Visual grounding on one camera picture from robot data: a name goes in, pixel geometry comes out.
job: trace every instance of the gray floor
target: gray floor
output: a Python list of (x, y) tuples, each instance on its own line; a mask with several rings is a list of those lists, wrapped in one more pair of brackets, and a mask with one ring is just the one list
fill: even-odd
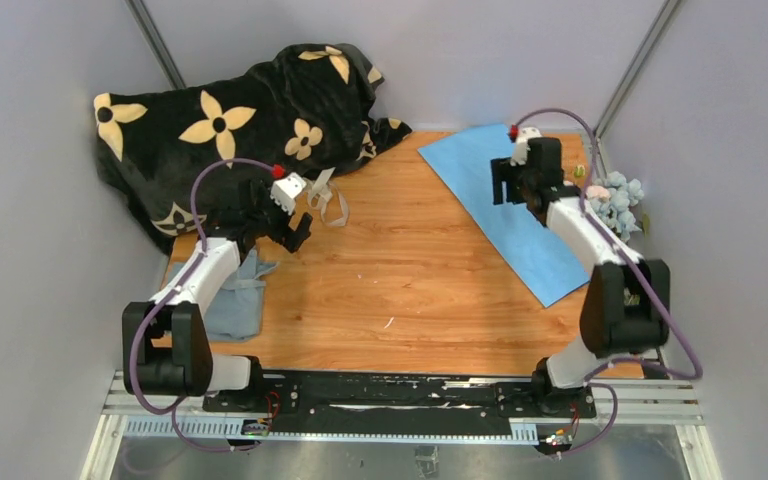
[[(596, 433), (582, 426), (579, 443)], [(213, 441), (212, 445), (222, 445)], [(136, 475), (181, 451), (177, 439), (125, 439), (115, 479), (639, 479), (688, 478), (675, 429), (668, 426), (616, 426), (592, 449), (560, 462), (546, 460), (533, 447), (409, 445), (382, 443), (266, 442), (251, 452), (209, 454), (186, 451), (162, 470)]]

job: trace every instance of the red cable tip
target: red cable tip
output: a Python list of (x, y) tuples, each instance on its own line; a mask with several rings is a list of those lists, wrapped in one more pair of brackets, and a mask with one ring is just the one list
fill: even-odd
[(281, 165), (274, 165), (272, 167), (272, 178), (274, 178), (275, 180), (284, 178), (284, 175), (286, 173), (287, 171), (284, 170), (284, 167), (282, 167)]

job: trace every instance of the folded blue cloth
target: folded blue cloth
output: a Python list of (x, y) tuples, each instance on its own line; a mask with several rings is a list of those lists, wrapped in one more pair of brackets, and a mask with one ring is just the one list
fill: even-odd
[[(175, 277), (183, 263), (174, 263), (169, 279)], [(249, 250), (237, 271), (225, 280), (207, 307), (204, 329), (212, 342), (245, 342), (260, 333), (263, 314), (263, 287), (260, 277), (275, 270), (277, 264), (261, 262), (257, 249)]]
[(508, 127), (499, 124), (464, 130), (420, 148), (419, 153), (534, 296), (548, 307), (589, 278), (569, 247), (525, 205), (493, 205), (490, 160), (509, 157), (513, 150)]

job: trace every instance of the light blue mat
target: light blue mat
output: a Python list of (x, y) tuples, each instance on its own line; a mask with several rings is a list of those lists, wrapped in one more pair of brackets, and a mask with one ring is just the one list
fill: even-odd
[(572, 251), (543, 227), (525, 205), (493, 205), (490, 160), (509, 157), (514, 146), (505, 125), (456, 133), (419, 149), (460, 200), (502, 258), (544, 307), (589, 278)]

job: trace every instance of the wooden table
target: wooden table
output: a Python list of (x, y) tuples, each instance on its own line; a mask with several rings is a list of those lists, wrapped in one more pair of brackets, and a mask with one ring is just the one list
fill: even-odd
[[(261, 257), (280, 262), (266, 277), (262, 333), (213, 351), (269, 368), (528, 375), (573, 339), (586, 287), (540, 305), (417, 152), (446, 135), (414, 133), (337, 178), (347, 226), (314, 215), (292, 255), (261, 239)], [(587, 164), (579, 135), (558, 137), (568, 173)], [(186, 261), (195, 241), (180, 237), (170, 262)], [(628, 365), (607, 374), (641, 376)]]

